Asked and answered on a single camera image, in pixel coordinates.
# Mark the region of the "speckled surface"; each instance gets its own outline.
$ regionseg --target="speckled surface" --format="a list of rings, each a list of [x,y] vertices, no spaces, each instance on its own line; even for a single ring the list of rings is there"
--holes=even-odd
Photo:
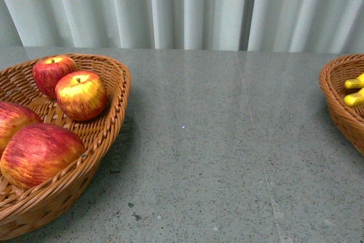
[[[238,53],[281,242],[364,241],[364,157],[318,77],[337,55]]]
[[[80,52],[133,77],[122,131],[85,193],[7,242],[364,241],[364,157],[318,84],[336,55],[0,50],[0,69]]]

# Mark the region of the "curtain fold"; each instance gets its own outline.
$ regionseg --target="curtain fold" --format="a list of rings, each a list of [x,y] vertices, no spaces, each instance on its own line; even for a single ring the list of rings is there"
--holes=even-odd
[[[363,52],[364,0],[0,0],[0,44]]]

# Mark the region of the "granite countertop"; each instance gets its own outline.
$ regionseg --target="granite countertop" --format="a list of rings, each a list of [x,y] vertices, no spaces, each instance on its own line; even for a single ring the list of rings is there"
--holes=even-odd
[[[364,241],[364,157],[330,119],[334,54],[1,47],[126,64],[125,123],[84,194],[7,242]]]

